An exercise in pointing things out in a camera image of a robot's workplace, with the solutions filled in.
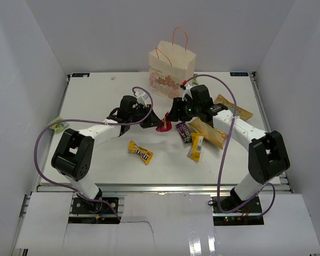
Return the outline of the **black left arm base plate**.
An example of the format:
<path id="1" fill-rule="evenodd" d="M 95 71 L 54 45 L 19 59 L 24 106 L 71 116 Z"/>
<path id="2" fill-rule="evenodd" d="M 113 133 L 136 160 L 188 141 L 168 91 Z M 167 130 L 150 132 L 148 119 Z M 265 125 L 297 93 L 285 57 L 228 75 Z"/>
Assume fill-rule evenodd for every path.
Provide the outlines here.
<path id="1" fill-rule="evenodd" d="M 70 207 L 69 223 L 72 224 L 119 224 L 118 217 L 105 203 L 85 201 L 74 197 Z"/>

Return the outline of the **purple candy packet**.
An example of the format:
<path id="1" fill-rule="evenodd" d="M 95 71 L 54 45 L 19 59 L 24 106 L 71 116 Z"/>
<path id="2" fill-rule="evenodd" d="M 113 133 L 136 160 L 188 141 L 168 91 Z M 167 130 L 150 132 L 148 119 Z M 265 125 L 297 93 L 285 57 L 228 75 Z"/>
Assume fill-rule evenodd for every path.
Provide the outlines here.
<path id="1" fill-rule="evenodd" d="M 191 132 L 185 122 L 178 123 L 175 127 L 184 143 L 192 142 Z"/>

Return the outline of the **yellow m&m's packet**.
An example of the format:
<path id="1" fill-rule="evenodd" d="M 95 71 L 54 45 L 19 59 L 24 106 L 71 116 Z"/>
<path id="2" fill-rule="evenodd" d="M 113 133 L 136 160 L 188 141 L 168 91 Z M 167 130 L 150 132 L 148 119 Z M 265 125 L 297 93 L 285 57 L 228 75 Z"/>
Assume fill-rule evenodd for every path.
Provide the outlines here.
<path id="1" fill-rule="evenodd" d="M 142 161 L 148 165 L 153 157 L 153 152 L 138 146 L 134 141 L 130 141 L 128 146 L 128 151 L 130 154 L 139 155 Z"/>

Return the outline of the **yellow snack bar wrapper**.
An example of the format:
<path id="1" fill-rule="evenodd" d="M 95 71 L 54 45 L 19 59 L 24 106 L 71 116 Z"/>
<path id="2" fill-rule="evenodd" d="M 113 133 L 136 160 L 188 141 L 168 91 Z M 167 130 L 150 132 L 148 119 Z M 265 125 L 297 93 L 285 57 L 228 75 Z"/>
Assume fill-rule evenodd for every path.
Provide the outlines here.
<path id="1" fill-rule="evenodd" d="M 192 146 L 191 146 L 187 156 L 190 159 L 194 160 L 195 162 L 198 162 L 200 159 L 200 156 L 201 156 L 204 134 L 203 133 L 192 133 L 191 139 L 192 139 Z"/>

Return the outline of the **yellow chips bag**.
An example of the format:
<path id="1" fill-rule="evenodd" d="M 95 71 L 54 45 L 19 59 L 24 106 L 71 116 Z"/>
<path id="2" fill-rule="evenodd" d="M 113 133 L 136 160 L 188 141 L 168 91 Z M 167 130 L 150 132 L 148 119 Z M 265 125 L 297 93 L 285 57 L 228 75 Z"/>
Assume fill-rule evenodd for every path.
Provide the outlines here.
<path id="1" fill-rule="evenodd" d="M 225 105 L 232 113 L 234 112 L 234 104 L 228 101 L 224 96 L 219 94 L 214 101 L 215 104 Z M 240 117 L 242 120 L 247 121 L 253 116 L 253 113 L 237 106 L 236 116 Z M 227 140 L 228 133 L 224 130 L 213 128 L 212 126 L 202 122 L 199 118 L 194 119 L 189 123 L 189 126 L 196 132 L 204 134 L 204 138 L 214 145 L 223 149 L 223 144 Z"/>

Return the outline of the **green snack packet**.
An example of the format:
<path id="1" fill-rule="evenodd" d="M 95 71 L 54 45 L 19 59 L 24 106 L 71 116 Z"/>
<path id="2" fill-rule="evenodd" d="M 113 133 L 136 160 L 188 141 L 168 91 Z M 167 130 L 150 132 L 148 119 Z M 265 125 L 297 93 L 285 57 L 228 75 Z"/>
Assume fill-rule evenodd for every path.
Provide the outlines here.
<path id="1" fill-rule="evenodd" d="M 53 130 L 55 134 L 63 132 L 69 126 L 69 123 L 60 122 L 61 120 L 63 120 L 63 118 L 58 116 L 49 123 L 49 125 L 53 123 L 53 125 L 50 126 L 49 129 Z"/>
<path id="2" fill-rule="evenodd" d="M 199 84 L 199 82 L 198 82 L 198 80 L 197 80 L 197 75 L 198 75 L 198 74 L 194 74 L 195 78 L 193 78 L 193 80 L 192 80 L 192 84 L 193 84 L 193 85 L 198 85 L 198 84 Z"/>

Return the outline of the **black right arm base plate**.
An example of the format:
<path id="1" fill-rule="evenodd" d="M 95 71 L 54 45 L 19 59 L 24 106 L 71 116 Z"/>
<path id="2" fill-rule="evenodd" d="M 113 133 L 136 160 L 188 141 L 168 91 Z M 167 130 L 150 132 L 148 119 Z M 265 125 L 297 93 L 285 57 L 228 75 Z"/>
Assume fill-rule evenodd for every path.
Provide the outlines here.
<path id="1" fill-rule="evenodd" d="M 262 213 L 262 206 L 258 197 L 252 199 L 242 208 L 233 212 L 236 206 L 231 204 L 227 196 L 220 197 L 223 211 L 218 208 L 217 197 L 212 197 L 207 204 L 212 208 L 213 224 L 215 227 L 231 226 L 262 226 L 265 224 L 263 217 L 258 217 Z"/>

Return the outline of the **red candy wrapper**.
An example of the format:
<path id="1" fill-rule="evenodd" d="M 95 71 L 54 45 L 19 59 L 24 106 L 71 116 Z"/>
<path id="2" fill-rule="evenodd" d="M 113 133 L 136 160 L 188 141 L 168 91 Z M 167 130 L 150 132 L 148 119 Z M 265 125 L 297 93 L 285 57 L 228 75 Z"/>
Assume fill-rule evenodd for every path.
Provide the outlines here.
<path id="1" fill-rule="evenodd" d="M 167 117 L 169 115 L 169 112 L 167 112 L 164 116 L 164 118 L 162 119 L 162 126 L 158 126 L 156 128 L 157 132 L 168 132 L 172 129 L 172 123 L 170 121 L 167 120 Z"/>

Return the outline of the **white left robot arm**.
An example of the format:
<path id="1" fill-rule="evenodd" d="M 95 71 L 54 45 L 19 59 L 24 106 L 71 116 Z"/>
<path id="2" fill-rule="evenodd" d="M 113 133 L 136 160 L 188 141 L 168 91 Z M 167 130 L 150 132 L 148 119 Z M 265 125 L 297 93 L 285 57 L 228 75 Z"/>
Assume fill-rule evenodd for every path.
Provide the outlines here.
<path id="1" fill-rule="evenodd" d="M 102 124 L 78 131 L 66 129 L 58 143 L 51 166 L 70 181 L 91 213 L 102 207 L 101 190 L 89 177 L 94 147 L 122 136 L 132 123 L 143 129 L 164 125 L 143 96 L 127 95 Z"/>

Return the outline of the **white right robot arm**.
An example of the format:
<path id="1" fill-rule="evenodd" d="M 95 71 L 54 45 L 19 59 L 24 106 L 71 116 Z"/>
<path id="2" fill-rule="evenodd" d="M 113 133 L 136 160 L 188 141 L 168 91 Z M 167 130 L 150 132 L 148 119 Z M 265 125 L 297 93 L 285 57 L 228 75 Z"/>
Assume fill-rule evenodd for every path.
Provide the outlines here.
<path id="1" fill-rule="evenodd" d="M 173 99 L 167 117 L 170 122 L 187 122 L 197 117 L 202 122 L 228 132 L 248 152 L 248 173 L 225 199 L 217 199 L 223 213 L 244 212 L 250 200 L 274 177 L 290 168 L 282 135 L 260 130 L 239 118 L 222 103 L 214 103 L 205 85 L 187 86 L 182 97 Z"/>

